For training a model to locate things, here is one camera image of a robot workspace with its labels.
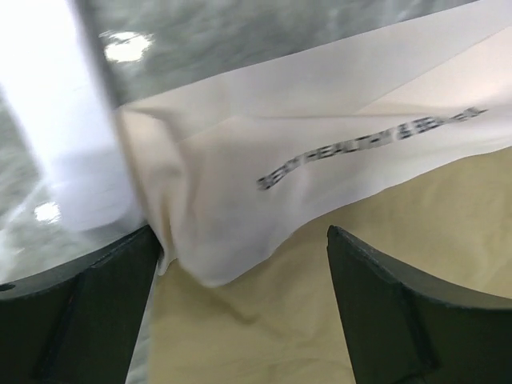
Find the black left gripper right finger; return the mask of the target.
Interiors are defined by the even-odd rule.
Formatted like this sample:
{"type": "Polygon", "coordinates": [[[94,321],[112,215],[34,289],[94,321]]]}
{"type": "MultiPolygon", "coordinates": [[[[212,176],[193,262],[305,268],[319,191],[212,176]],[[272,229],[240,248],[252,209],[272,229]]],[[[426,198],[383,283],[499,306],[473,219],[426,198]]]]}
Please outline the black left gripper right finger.
{"type": "Polygon", "coordinates": [[[328,230],[328,261],[358,383],[508,383],[511,301],[328,230]]]}

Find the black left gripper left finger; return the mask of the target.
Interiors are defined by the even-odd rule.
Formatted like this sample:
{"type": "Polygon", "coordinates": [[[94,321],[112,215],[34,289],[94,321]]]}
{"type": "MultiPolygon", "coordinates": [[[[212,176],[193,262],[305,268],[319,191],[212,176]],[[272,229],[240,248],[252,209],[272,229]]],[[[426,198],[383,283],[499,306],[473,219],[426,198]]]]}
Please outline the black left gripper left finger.
{"type": "Polygon", "coordinates": [[[148,226],[1,285],[3,383],[124,383],[160,245],[148,226]]]}

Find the olive and cream underwear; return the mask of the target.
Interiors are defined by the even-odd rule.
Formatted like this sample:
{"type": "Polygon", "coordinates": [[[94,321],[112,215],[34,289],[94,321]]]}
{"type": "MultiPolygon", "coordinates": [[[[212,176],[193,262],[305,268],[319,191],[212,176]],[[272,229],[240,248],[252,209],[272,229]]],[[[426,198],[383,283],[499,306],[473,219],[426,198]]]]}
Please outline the olive and cream underwear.
{"type": "Polygon", "coordinates": [[[477,1],[124,105],[162,244],[152,383],[352,383],[340,226],[511,296],[511,4],[477,1]]]}

